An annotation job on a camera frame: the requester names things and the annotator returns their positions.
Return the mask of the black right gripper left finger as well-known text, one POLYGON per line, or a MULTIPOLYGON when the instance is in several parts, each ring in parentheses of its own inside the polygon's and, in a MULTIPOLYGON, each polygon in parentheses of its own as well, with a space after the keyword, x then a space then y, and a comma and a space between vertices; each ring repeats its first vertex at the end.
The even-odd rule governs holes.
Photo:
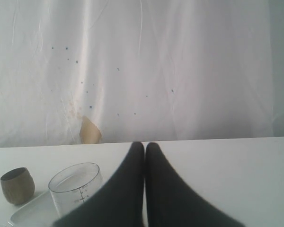
POLYGON ((53 226, 142 227, 143 194, 144 146, 134 142, 101 189, 53 226))

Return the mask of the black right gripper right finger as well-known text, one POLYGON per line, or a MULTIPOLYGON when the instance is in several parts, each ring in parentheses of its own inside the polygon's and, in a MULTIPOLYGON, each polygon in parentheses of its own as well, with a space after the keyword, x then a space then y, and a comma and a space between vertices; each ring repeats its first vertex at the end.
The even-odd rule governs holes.
POLYGON ((157 143, 145 153, 145 187, 150 227, 241 227, 192 190, 178 175, 157 143))

